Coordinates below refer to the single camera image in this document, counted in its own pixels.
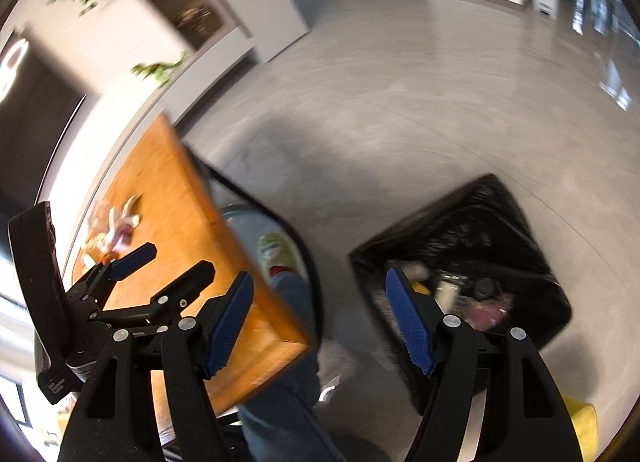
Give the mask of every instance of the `orange tabletop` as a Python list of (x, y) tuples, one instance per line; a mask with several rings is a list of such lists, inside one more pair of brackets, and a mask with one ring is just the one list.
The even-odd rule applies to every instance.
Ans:
[[(214, 264), (216, 277), (182, 312), (183, 316), (196, 315), (207, 299), (224, 294), (240, 270), (254, 277), (254, 304), (228, 365), (205, 382), (213, 409), (220, 414), (304, 353), (309, 337), (226, 226), (164, 116), (143, 135), (103, 200), (122, 207), (132, 195), (140, 195), (136, 212), (142, 219), (131, 246), (152, 242), (158, 248), (158, 257), (119, 282), (105, 309), (148, 303), (151, 296), (200, 260)], [(81, 251), (74, 265), (74, 282), (82, 269)], [(174, 432), (162, 372), (152, 372), (152, 385), (158, 429), (166, 444), (174, 438)]]

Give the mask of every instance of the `person's leg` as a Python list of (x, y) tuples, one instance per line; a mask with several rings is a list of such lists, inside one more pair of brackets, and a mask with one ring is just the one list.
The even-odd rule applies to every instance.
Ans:
[[(296, 272), (284, 238), (264, 236), (260, 247), (263, 271), (272, 289), (312, 334), (311, 288)], [(318, 358), (313, 351), (238, 406), (242, 432), (255, 462), (345, 462), (312, 409), (319, 394)]]

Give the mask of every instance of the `sneaker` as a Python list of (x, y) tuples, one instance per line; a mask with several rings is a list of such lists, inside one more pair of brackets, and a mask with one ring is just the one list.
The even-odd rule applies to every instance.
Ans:
[(260, 270), (267, 281), (279, 272), (300, 272), (289, 242), (280, 233), (269, 233), (260, 237), (258, 258)]

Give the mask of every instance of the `window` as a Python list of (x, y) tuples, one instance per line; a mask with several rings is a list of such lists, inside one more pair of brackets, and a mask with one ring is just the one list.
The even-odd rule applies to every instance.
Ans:
[(0, 395), (15, 421), (27, 428), (31, 428), (31, 421), (24, 403), (22, 385), (0, 376)]

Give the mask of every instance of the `polished floor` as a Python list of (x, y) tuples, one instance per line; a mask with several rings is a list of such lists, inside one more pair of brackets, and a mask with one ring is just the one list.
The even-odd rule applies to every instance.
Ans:
[(420, 418), (346, 255), (494, 172), (574, 309), (543, 357), (562, 391), (596, 406), (606, 446), (640, 392), (636, 42), (610, 21), (595, 30), (579, 0), (557, 21), (475, 0), (297, 2), (311, 33), (248, 71), (185, 140), (316, 256), (322, 381), (337, 383), (319, 403), (327, 429), (386, 453), (366, 460), (403, 460)]

